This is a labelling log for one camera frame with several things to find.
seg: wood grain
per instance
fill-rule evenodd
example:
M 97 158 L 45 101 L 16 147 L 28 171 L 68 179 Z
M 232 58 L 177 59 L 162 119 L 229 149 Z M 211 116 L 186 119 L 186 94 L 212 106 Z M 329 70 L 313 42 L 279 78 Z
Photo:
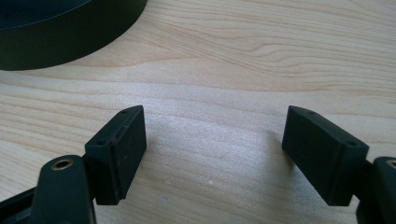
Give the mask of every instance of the wood grain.
M 288 105 L 396 157 L 396 3 L 149 0 L 124 35 L 51 68 L 0 71 L 0 200 L 143 105 L 148 150 L 99 223 L 356 223 L 283 153 Z

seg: black clamp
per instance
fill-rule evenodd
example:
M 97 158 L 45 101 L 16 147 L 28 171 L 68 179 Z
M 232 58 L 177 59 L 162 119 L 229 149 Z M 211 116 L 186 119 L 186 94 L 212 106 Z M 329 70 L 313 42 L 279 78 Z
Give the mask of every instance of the black clamp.
M 282 148 L 328 205 L 360 200 L 360 224 L 396 223 L 396 159 L 371 164 L 369 147 L 320 114 L 290 106 Z
M 143 106 L 119 112 L 86 145 L 83 157 L 47 162 L 37 187 L 0 203 L 0 222 L 96 223 L 92 200 L 125 199 L 146 151 Z

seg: black plastic part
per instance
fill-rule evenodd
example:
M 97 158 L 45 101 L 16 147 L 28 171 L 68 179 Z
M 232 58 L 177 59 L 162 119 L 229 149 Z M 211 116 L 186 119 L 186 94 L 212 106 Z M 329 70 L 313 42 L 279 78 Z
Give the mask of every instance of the black plastic part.
M 147 0 L 0 0 L 0 69 L 71 62 L 123 34 Z
M 35 188 L 32 188 L 0 202 L 0 223 L 27 223 L 32 212 L 32 202 L 34 195 Z
M 125 199 L 146 147 L 141 105 L 119 112 L 85 145 L 84 160 L 93 173 L 91 189 L 97 204 Z
M 356 219 L 359 224 L 385 224 L 378 206 L 363 202 L 359 203 L 356 210 Z
M 290 106 L 282 148 L 328 205 L 347 206 L 369 147 L 313 111 Z
M 377 207 L 374 188 L 371 184 L 373 165 L 365 161 L 363 166 L 352 174 L 353 194 L 365 204 L 365 207 Z
M 396 159 L 380 157 L 375 159 L 371 172 L 372 185 L 379 210 L 385 223 L 396 223 Z
M 43 166 L 29 223 L 96 223 L 80 156 L 62 156 Z

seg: small hole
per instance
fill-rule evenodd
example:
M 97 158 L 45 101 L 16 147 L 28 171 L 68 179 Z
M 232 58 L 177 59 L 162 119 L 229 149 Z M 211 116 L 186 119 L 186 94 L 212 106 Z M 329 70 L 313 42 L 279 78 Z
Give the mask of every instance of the small hole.
M 356 143 L 352 142 L 352 141 L 346 141 L 346 143 L 352 147 L 356 146 Z
M 105 140 L 100 140 L 99 142 L 96 143 L 98 146 L 104 146 L 106 144 Z
M 72 160 L 62 160 L 62 161 L 57 161 L 55 162 L 51 168 L 52 170 L 64 170 L 67 167 L 71 166 L 73 164 Z
M 393 169 L 396 169 L 396 161 L 395 160 L 389 160 L 389 161 L 387 161 L 387 164 L 389 165 L 389 166 L 391 166 Z

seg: black round object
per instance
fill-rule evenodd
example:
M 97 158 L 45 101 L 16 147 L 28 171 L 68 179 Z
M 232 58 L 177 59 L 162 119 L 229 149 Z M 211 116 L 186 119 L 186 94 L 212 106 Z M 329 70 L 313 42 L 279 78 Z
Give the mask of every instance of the black round object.
M 147 0 L 0 0 L 0 69 L 50 67 L 123 34 Z

